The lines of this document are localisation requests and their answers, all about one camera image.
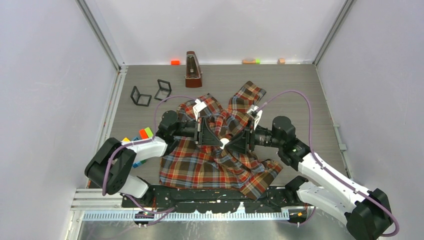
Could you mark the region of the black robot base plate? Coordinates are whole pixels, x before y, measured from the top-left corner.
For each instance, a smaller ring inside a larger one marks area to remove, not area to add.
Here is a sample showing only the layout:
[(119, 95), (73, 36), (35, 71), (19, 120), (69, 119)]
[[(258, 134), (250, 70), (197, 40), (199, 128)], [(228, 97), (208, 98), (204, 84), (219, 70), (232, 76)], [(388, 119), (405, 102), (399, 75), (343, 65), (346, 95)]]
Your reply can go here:
[(232, 189), (181, 189), (163, 185), (151, 185), (140, 198), (123, 196), (123, 208), (138, 205), (160, 212), (173, 209), (174, 213), (185, 214), (234, 213), (242, 208), (248, 214), (277, 213), (289, 208), (299, 210), (303, 215), (310, 206), (301, 202), (290, 190), (279, 186), (270, 186), (257, 199), (253, 199)]

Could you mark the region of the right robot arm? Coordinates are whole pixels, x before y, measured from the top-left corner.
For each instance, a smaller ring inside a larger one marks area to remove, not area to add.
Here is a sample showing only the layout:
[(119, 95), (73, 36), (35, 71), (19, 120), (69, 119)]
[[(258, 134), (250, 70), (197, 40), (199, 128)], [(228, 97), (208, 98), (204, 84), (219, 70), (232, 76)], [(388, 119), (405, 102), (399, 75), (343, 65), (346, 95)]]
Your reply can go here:
[(356, 240), (376, 240), (399, 233), (388, 196), (347, 178), (312, 147), (296, 137), (296, 128), (286, 116), (277, 116), (272, 128), (248, 122), (247, 127), (224, 144), (224, 149), (246, 154), (256, 146), (276, 148), (280, 160), (301, 175), (285, 188), (291, 205), (311, 204), (344, 224)]

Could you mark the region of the black case gold brooch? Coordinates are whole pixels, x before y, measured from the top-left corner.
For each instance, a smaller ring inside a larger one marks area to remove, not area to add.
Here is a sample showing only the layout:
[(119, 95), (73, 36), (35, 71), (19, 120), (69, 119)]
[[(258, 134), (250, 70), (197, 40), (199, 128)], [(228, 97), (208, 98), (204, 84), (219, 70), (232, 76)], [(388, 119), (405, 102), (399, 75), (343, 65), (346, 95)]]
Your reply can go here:
[(155, 100), (162, 101), (168, 98), (172, 93), (171, 83), (166, 80), (158, 79), (158, 90), (154, 96)]

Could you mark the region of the plaid flannel shirt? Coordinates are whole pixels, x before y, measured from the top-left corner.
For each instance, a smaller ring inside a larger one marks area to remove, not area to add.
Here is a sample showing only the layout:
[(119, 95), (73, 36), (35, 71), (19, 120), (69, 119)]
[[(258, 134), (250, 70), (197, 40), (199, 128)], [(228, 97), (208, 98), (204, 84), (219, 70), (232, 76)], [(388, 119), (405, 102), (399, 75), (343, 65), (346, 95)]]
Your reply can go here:
[[(247, 81), (223, 108), (207, 93), (200, 112), (218, 138), (240, 133), (248, 124), (247, 110), (265, 96), (266, 90)], [(261, 159), (251, 151), (239, 153), (218, 146), (199, 145), (191, 137), (180, 137), (179, 145), (160, 160), (159, 183), (181, 189), (233, 189), (258, 199), (283, 169), (274, 159)]]

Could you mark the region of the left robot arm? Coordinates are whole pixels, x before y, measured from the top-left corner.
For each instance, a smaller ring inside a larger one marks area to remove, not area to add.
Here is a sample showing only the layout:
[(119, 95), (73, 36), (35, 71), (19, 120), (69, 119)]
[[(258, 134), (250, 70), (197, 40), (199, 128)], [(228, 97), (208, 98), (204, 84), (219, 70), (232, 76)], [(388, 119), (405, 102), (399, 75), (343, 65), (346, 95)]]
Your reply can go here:
[(108, 138), (88, 163), (84, 174), (104, 188), (106, 194), (131, 195), (141, 207), (148, 207), (153, 202), (153, 193), (148, 190), (148, 182), (130, 174), (133, 164), (171, 154), (182, 142), (182, 137), (188, 137), (196, 144), (219, 148), (225, 145), (213, 133), (205, 117), (181, 121), (177, 113), (170, 110), (162, 115), (153, 138), (130, 142)]

